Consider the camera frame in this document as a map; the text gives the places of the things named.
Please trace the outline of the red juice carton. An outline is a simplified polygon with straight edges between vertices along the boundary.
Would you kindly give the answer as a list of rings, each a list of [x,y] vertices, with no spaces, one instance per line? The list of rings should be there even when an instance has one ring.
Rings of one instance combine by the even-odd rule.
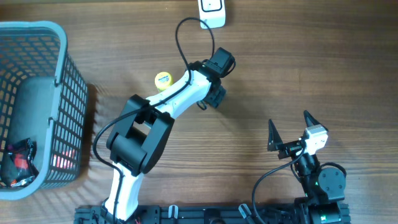
[[[60,169],[76,169],[76,150],[71,149],[61,154],[54,154],[52,157],[52,166]]]

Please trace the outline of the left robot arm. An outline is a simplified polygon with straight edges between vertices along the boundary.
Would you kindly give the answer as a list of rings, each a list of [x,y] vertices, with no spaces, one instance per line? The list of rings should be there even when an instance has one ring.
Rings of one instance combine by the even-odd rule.
[[[111,193],[103,205],[107,221],[124,223],[133,215],[143,177],[160,159],[175,120],[201,101],[217,108],[226,94],[221,79],[235,65],[232,54],[219,48],[209,60],[190,63],[183,77],[164,91],[127,100],[122,119],[106,142],[116,167]]]

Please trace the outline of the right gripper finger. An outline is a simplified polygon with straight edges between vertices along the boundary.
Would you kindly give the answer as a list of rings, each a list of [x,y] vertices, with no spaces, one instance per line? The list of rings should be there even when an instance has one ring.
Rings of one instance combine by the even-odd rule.
[[[303,112],[303,116],[304,116],[304,120],[305,120],[305,123],[308,128],[311,126],[320,125],[323,128],[325,128],[326,130],[328,130],[328,128],[326,126],[322,125],[318,120],[316,120],[307,110],[305,110]]]
[[[284,143],[271,119],[269,120],[268,124],[269,124],[269,137],[268,137],[267,150],[279,151],[283,148]]]

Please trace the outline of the yellow lid jar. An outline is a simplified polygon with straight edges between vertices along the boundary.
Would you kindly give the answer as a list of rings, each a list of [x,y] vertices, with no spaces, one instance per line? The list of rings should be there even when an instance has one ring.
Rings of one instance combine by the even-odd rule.
[[[162,92],[174,84],[174,79],[169,72],[160,72],[155,76],[154,83],[158,91]]]

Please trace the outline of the black red snack packet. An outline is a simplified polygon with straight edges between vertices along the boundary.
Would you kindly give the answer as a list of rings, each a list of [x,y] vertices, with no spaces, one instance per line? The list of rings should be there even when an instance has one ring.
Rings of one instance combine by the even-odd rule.
[[[36,152],[37,144],[30,138],[6,147],[1,162],[1,180],[6,187],[27,187],[35,180],[39,174],[34,165]]]

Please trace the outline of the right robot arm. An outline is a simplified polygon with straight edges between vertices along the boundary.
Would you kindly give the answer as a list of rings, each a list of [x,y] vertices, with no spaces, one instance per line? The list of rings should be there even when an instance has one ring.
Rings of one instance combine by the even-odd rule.
[[[300,223],[344,223],[345,169],[336,163],[320,163],[317,152],[328,140],[328,128],[307,110],[303,112],[306,128],[296,141],[283,142],[269,120],[268,151],[277,151],[279,159],[290,158],[290,167],[305,196],[295,199],[294,209]]]

